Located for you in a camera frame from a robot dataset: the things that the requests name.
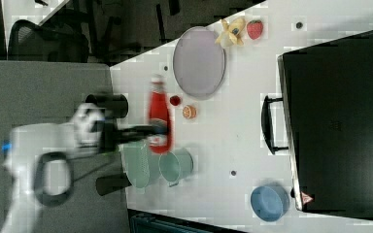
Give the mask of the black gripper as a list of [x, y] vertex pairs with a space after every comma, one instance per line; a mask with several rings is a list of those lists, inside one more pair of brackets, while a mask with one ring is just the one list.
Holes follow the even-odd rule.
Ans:
[[[119, 144], [119, 130], [114, 120], [96, 120], [90, 129], [91, 133], [99, 133], [97, 147], [99, 152], [115, 151]], [[167, 135], [168, 129], [165, 126], [136, 125], [122, 128], [123, 135]]]

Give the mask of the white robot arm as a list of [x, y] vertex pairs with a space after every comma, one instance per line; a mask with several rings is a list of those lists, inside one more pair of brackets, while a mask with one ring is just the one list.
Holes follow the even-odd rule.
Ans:
[[161, 120], [119, 129], [105, 110], [82, 103], [69, 121], [15, 127], [5, 146], [4, 167], [13, 177], [10, 209], [0, 233], [33, 233], [41, 211], [64, 204], [74, 192], [75, 159], [116, 150], [152, 136], [166, 140]]

